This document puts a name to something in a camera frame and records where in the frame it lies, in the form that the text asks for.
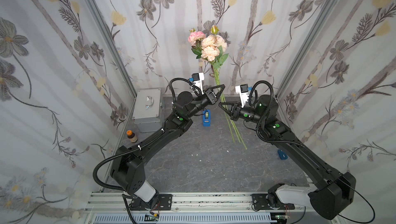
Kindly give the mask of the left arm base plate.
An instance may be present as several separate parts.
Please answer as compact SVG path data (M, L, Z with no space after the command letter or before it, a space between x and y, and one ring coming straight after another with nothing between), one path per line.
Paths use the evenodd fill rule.
M128 201L131 211L170 211L172 207L172 194L159 194L154 196L153 201L144 202L140 198Z

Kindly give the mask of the blue tape dispenser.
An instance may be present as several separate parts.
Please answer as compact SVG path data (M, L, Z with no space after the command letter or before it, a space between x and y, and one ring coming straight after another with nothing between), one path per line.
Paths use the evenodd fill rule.
M203 127L210 127L211 124L211 113L209 110L204 110L202 114Z

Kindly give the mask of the pink rose bouquet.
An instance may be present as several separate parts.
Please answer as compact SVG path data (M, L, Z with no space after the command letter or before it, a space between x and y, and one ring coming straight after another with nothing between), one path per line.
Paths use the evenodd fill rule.
M192 52L197 56L197 59L203 60L211 66L215 83L219 85L221 66L229 57L229 54L226 53L228 45L225 39L220 36L215 25L210 28L209 35L194 28L189 32L187 41L191 44Z

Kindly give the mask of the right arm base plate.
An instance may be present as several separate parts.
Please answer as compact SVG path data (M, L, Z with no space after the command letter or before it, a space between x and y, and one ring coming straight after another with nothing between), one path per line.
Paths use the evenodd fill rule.
M252 194L252 209L254 211L261 210L294 210L294 204L283 204L275 195L268 193L264 194Z

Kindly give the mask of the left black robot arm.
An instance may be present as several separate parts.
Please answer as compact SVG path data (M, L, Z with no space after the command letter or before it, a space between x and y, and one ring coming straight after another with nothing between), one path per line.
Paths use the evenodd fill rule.
M171 114L163 126L136 147L120 147L116 151L110 176L118 183L121 190L145 202L146 208L154 208L158 202L158 190L151 186L145 175L144 166L171 141L182 136L193 124L193 116L203 111L208 105L214 105L220 99L225 85L208 88L201 96L181 92L173 104Z

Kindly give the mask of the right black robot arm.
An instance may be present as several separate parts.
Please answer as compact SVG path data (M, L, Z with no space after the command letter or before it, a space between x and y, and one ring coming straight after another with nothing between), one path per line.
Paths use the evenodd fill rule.
M320 216L331 220L353 202L356 179L343 174L306 147L276 115L278 103L270 95L262 95L257 104L221 102L220 108L231 120L243 119L258 125L258 138L284 152L312 180L314 186L298 187L278 183L268 190L266 204L280 209L286 204L313 208Z

